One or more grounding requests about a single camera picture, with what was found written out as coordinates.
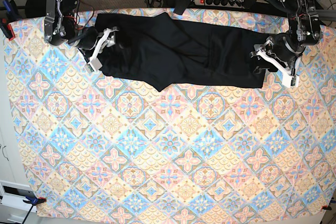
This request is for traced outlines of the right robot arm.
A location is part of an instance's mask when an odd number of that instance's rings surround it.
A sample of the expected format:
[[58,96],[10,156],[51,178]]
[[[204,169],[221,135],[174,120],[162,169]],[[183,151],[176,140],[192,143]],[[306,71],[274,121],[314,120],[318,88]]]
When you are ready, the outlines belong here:
[[125,48],[126,40],[118,27],[98,32],[93,26],[80,25],[79,4],[80,0],[46,0],[44,38],[52,46],[67,43],[77,48],[86,61],[86,71],[92,73],[103,66],[99,54],[112,46]]

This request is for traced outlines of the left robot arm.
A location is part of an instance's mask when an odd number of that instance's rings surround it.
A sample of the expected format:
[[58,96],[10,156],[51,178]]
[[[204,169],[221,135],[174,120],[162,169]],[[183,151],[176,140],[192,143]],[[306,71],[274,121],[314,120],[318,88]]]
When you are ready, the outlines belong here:
[[287,14],[288,31],[270,35],[264,44],[256,44],[250,53],[251,70],[282,73],[281,83],[287,88],[299,85],[298,68],[308,46],[322,38],[315,0],[267,0],[273,7]]

